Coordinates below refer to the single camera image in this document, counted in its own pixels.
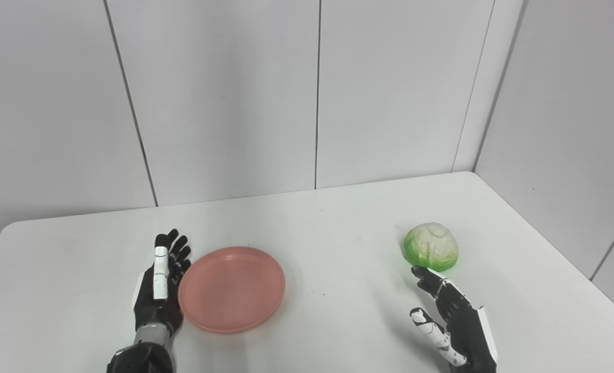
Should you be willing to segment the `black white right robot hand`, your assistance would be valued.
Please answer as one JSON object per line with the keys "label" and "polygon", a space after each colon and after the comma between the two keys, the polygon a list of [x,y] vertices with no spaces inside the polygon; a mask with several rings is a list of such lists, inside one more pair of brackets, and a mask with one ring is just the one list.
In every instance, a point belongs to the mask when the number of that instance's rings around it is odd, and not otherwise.
{"label": "black white right robot hand", "polygon": [[496,372],[498,352],[483,307],[475,308],[452,281],[430,268],[414,265],[417,286],[431,295],[446,326],[420,307],[409,312],[416,328],[436,347],[451,372]]}

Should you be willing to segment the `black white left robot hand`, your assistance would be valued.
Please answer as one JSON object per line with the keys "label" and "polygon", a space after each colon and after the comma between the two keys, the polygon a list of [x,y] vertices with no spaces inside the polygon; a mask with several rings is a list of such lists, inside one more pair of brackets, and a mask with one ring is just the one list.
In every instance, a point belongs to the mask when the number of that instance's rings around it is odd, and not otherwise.
{"label": "black white left robot hand", "polygon": [[174,335],[183,325],[184,316],[178,300],[178,290],[184,274],[191,266],[188,237],[181,235],[178,229],[171,229],[167,234],[158,234],[157,246],[168,250],[167,298],[154,299],[153,265],[144,271],[138,296],[134,305],[135,329],[150,323],[162,323],[167,326],[170,335]]}

